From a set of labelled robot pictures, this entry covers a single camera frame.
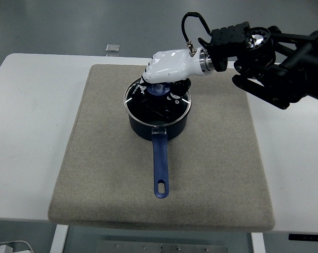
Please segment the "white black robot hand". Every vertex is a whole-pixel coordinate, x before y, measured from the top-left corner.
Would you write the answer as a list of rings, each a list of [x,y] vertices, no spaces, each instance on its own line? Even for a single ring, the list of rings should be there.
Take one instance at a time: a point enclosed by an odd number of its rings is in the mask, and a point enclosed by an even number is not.
[[[189,76],[206,76],[211,70],[203,47],[193,53],[187,49],[160,51],[153,55],[138,84],[143,94],[175,102],[190,88]]]

